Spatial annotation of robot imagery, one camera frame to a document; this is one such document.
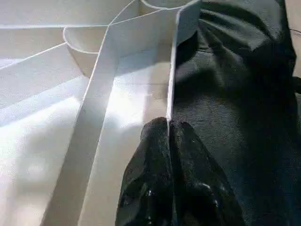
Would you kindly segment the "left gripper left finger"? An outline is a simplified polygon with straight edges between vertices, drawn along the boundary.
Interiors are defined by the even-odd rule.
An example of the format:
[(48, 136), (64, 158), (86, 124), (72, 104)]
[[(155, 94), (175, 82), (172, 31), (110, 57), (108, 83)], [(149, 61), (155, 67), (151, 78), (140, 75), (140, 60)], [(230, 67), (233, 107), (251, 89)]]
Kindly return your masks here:
[(170, 226), (174, 186), (167, 120), (146, 123), (128, 163), (116, 210), (117, 226)]

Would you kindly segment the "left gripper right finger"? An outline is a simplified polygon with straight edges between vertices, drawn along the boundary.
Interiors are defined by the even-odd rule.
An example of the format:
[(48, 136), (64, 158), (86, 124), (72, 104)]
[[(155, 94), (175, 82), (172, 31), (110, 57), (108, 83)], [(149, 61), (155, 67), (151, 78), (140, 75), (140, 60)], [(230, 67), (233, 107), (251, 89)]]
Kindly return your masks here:
[(170, 123), (177, 221), (181, 226), (243, 226), (226, 175), (190, 124)]

